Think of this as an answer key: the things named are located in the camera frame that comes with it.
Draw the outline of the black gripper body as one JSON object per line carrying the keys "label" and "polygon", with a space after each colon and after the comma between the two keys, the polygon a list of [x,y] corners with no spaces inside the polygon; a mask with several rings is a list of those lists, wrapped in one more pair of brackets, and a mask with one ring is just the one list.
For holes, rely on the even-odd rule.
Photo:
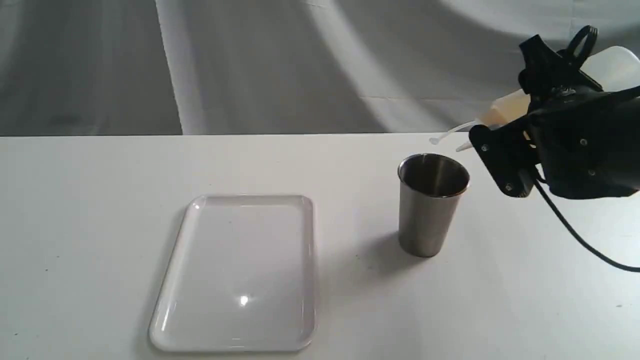
{"label": "black gripper body", "polygon": [[639,89],[576,89],[469,139],[496,186],[525,198],[542,168],[549,191],[565,199],[626,198],[640,187]]}

